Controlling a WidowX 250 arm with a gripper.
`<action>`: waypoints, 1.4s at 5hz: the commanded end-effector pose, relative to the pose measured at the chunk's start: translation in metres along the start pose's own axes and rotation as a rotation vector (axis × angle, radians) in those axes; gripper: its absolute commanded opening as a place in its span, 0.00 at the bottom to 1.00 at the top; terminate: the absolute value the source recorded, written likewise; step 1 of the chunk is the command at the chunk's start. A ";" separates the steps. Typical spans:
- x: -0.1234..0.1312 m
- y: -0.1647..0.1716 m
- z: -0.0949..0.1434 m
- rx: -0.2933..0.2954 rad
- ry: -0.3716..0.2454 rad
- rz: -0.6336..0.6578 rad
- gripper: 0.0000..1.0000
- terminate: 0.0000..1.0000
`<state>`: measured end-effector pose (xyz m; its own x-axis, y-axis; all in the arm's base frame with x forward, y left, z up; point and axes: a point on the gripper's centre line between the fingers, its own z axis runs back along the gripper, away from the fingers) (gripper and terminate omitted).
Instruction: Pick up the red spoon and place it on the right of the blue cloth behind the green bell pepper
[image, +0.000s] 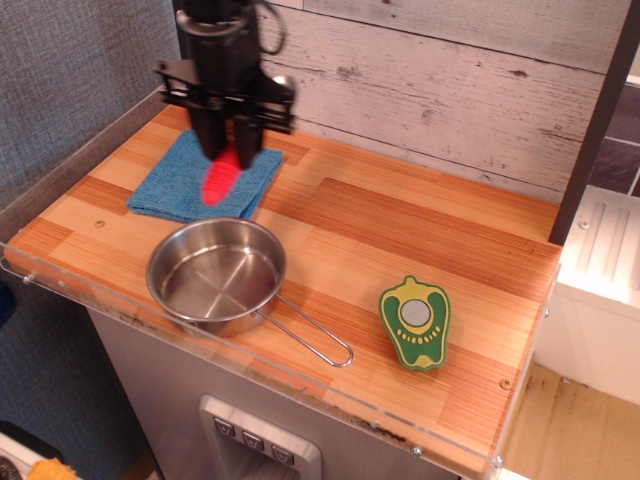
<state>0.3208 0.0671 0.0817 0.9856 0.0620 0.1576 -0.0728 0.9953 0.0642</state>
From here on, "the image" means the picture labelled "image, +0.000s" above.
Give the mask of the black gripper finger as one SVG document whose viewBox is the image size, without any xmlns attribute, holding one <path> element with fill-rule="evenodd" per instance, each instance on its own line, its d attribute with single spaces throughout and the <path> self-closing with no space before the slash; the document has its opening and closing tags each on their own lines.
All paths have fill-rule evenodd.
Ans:
<svg viewBox="0 0 640 480">
<path fill-rule="evenodd" d="M 236 115 L 232 120 L 236 151 L 242 170 L 248 170 L 263 148 L 263 125 L 258 120 Z"/>
<path fill-rule="evenodd" d="M 189 108 L 191 126 L 206 157 L 216 161 L 227 145 L 226 122 L 216 111 Z"/>
</svg>

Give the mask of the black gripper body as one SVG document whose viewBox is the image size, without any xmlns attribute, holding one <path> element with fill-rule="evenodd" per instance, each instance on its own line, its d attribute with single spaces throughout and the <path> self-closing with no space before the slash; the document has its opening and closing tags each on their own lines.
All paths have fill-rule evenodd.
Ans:
<svg viewBox="0 0 640 480">
<path fill-rule="evenodd" d="M 284 44 L 263 48 L 255 12 L 178 12 L 176 24 L 187 57 L 155 66 L 166 103 L 246 116 L 268 130 L 292 131 L 295 83 L 288 77 L 270 77 L 261 66 L 263 54 L 276 55 Z"/>
</svg>

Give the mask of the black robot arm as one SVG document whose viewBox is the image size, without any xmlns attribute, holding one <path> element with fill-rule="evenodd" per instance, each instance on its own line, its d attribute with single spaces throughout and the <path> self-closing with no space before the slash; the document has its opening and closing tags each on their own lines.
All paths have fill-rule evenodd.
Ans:
<svg viewBox="0 0 640 480">
<path fill-rule="evenodd" d="M 176 25 L 187 57 L 156 64 L 163 100 L 188 111 L 206 157 L 220 160 L 232 143 L 247 170 L 266 130 L 292 131 L 296 83 L 262 68 L 284 46 L 284 21 L 266 1 L 181 1 Z"/>
</svg>

